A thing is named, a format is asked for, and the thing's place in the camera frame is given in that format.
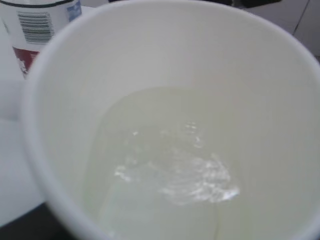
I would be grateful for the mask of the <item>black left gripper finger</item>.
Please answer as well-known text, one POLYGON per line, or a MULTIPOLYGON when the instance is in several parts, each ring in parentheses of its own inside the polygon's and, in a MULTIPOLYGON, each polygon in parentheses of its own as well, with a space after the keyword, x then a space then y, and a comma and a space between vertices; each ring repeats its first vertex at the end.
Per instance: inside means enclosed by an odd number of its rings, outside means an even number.
POLYGON ((74 240, 51 213, 41 204, 21 217, 0 228, 2 240, 74 240))

